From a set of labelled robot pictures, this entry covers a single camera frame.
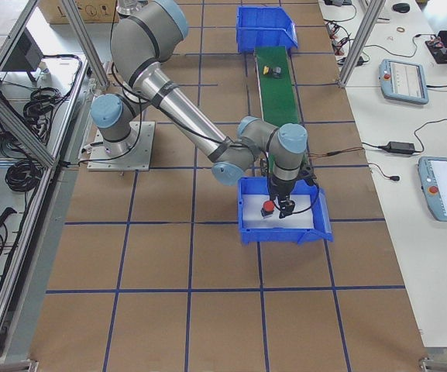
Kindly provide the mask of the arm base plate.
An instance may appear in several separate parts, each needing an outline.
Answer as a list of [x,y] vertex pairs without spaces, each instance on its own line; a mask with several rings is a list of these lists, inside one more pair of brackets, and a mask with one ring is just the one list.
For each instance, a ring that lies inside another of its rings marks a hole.
[[98,129],[89,157],[89,171],[149,171],[155,134],[155,122],[130,122],[131,133],[126,141],[110,143],[103,140]]

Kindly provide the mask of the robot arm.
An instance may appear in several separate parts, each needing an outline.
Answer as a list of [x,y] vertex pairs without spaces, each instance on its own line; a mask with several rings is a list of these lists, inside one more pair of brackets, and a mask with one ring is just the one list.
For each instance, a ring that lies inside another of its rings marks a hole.
[[187,20],[174,1],[152,1],[119,21],[110,50],[131,97],[149,103],[177,125],[213,163],[211,172],[222,184],[236,184],[260,154],[271,155],[266,183],[270,207],[279,210],[282,219],[293,215],[291,192],[302,179],[306,129],[296,123],[277,127],[247,116],[237,139],[225,136],[161,69],[187,35]]

